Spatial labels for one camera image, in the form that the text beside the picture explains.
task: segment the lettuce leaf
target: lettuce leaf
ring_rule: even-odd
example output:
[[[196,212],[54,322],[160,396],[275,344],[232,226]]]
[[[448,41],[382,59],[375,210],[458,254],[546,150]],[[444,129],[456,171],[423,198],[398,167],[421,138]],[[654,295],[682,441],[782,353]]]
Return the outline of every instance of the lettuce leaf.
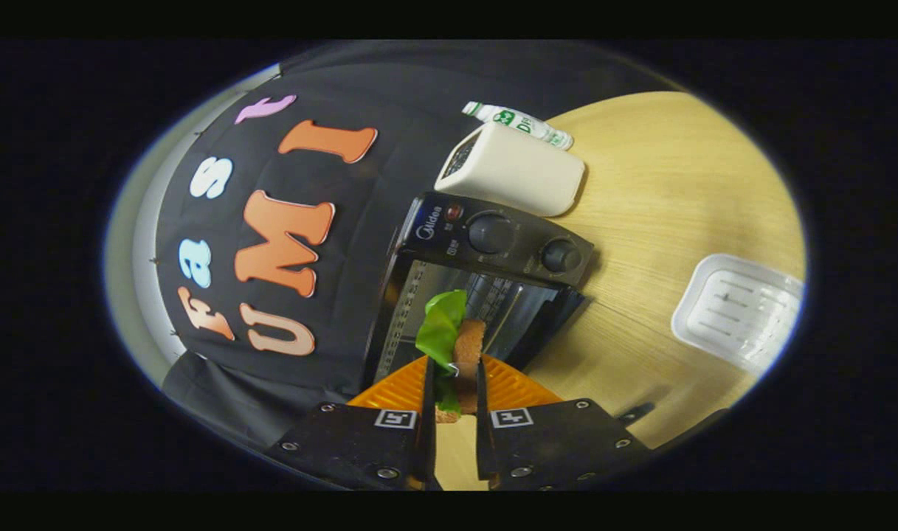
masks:
[[[465,319],[465,305],[468,293],[463,289],[447,291],[433,296],[426,302],[425,319],[415,336],[415,347],[435,360],[441,367],[435,376],[435,402],[442,411],[461,413],[452,377],[455,370],[449,366],[452,362],[452,350],[458,339],[458,329]]]

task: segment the white plastic tray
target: white plastic tray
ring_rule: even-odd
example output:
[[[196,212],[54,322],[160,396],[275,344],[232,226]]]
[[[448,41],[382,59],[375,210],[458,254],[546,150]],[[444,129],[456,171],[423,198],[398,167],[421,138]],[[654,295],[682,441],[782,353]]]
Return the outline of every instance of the white plastic tray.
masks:
[[[799,315],[803,283],[729,254],[698,263],[671,317],[679,340],[763,374],[782,352]]]

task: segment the sandwich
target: sandwich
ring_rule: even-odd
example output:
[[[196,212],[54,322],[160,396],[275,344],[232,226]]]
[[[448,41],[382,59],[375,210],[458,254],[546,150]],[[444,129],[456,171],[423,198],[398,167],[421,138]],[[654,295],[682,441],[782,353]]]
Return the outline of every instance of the sandwich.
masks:
[[[478,364],[486,323],[465,319],[465,290],[439,293],[426,303],[415,346],[435,360],[435,421],[457,423],[478,411]]]

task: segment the bread slice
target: bread slice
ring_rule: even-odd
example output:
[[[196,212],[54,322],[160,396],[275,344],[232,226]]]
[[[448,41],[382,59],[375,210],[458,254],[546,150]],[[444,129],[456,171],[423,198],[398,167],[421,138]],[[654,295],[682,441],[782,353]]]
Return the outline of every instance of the bread slice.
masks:
[[[452,381],[458,396],[462,414],[478,411],[478,364],[482,360],[482,342],[485,340],[486,323],[481,319],[465,319],[458,329],[452,363],[458,367],[458,376]],[[458,414],[446,413],[435,408],[436,423],[455,423]]]

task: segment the midea logo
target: midea logo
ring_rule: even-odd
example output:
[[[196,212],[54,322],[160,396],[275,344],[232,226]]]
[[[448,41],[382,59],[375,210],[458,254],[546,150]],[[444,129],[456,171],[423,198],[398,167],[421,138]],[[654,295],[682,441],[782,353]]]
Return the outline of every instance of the midea logo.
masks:
[[[426,222],[415,228],[416,238],[421,240],[431,240],[432,236],[435,236],[435,222],[439,221],[440,212],[442,212],[442,207],[435,207],[432,209],[432,214],[429,214],[429,217],[426,218]]]

